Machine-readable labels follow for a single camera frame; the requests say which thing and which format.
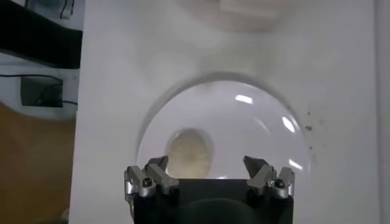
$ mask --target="white object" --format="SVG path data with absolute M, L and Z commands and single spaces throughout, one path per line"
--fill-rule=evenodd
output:
M 123 170 L 137 163 L 147 112 L 210 71 L 251 76 L 312 127 L 310 218 L 299 223 L 378 223 L 374 1 L 297 3 L 271 33 L 230 33 L 178 1 L 88 1 L 70 224 L 131 220 Z
M 152 118 L 137 164 L 144 167 L 149 159 L 165 155 L 172 136 L 189 128 L 210 138 L 213 159 L 207 178 L 249 179 L 245 155 L 265 159 L 278 172 L 291 167 L 296 173 L 294 218 L 308 218 L 309 148 L 294 116 L 276 98 L 249 83 L 229 80 L 190 87 Z

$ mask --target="black electrical cable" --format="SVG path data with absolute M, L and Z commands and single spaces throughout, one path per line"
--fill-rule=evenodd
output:
M 43 91 L 42 93 L 40 94 L 40 97 L 37 99 L 39 100 L 44 92 L 46 92 L 48 90 L 48 88 L 52 88 L 53 86 L 57 86 L 57 85 L 61 85 L 63 80 L 60 79 L 60 78 L 57 78 L 57 77 L 54 77 L 54 76 L 51 76 L 51 75 L 32 75 L 32 74 L 20 74 L 20 75 L 0 75 L 0 77 L 3 77 L 3 78 L 15 78 L 15 77 L 39 77 L 39 78 L 50 78 L 50 79 L 55 79 L 57 81 L 59 81 L 60 83 L 59 84 L 53 84 L 53 85 L 50 85 L 50 86 L 47 86 Z M 61 103 L 68 103 L 68 104 L 73 104 L 73 105 L 78 105 L 78 103 L 76 102 L 73 102 L 73 101 L 69 101 L 69 100 L 59 100 L 59 102 Z
M 60 100 L 59 102 L 61 102 L 61 103 L 68 103 L 68 104 L 73 104 L 73 105 L 76 105 L 76 106 L 78 106 L 79 104 L 78 103 L 76 103 L 76 102 L 73 102 L 73 101 L 68 101 L 68 100 Z
M 74 2 L 75 2 L 76 0 L 73 0 L 72 1 L 72 10 L 71 10 L 71 15 L 73 15 L 73 8 L 74 8 Z
M 62 83 L 62 79 L 51 76 L 51 75 L 30 75 L 30 74 L 22 74 L 22 75 L 0 75 L 0 77 L 4 78 L 15 78 L 15 77 L 41 77 L 41 78 L 50 78 L 50 79 L 55 79 Z
M 62 10 L 61 10 L 60 19 L 62 19 L 62 14 L 63 14 L 63 11 L 65 10 L 67 4 L 68 4 L 68 0 L 65 0 L 65 3 L 64 3 Z

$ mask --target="screw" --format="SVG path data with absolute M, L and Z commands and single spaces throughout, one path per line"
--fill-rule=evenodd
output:
M 152 185 L 153 181 L 149 177 L 145 178 L 142 181 L 142 187 L 150 187 Z
M 283 188 L 283 187 L 285 187 L 285 183 L 283 182 L 282 179 L 276 179 L 275 180 L 275 186 L 278 187 L 278 188 Z

